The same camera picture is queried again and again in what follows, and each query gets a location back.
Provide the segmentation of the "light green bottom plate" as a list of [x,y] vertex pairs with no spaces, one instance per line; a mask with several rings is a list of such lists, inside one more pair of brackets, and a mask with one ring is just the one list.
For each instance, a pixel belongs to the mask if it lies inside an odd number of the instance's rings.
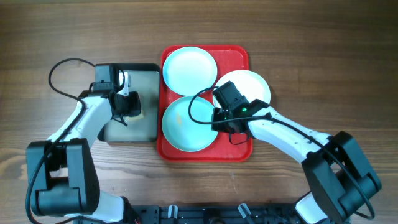
[[201,97],[191,100],[191,96],[175,100],[167,107],[162,118],[166,140],[185,152],[196,152],[208,147],[218,135],[208,124],[213,114],[213,104]]

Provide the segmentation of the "white plate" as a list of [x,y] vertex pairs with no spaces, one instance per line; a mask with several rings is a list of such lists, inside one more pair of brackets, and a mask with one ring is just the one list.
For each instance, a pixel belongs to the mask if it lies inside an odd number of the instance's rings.
[[268,104],[271,102],[271,89],[265,79],[255,72],[250,70],[234,70],[223,75],[216,82],[216,86],[221,87],[227,82],[232,82],[239,92],[239,94],[232,92],[231,96],[233,100],[244,96],[249,103],[255,99]]

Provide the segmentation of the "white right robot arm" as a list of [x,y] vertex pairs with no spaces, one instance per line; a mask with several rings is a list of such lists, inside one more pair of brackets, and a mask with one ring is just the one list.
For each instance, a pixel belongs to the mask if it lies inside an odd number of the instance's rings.
[[310,192],[296,210],[306,222],[329,218],[343,223],[352,215],[368,220],[375,217],[370,199],[381,190],[381,180],[349,133],[340,131],[331,136],[316,132],[261,100],[215,108],[211,127],[219,132],[245,133],[299,162]]

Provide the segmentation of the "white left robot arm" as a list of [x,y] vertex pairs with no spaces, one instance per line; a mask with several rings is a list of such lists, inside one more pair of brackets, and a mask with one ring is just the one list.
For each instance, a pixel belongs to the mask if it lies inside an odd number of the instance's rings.
[[126,198],[101,191],[90,149],[110,120],[140,114],[139,95],[85,90],[76,101],[55,134],[27,147],[27,217],[31,223],[37,223],[36,216],[64,217],[65,223],[135,223]]

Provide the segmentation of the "green yellow sponge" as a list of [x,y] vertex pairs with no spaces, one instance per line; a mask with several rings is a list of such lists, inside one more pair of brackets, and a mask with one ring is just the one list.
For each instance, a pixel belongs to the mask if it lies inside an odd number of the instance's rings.
[[140,113],[140,114],[137,115],[137,116],[126,116],[126,117],[125,117],[125,120],[126,120],[127,122],[132,122],[132,121],[135,121],[135,120],[142,119],[143,117],[144,117],[143,113]]

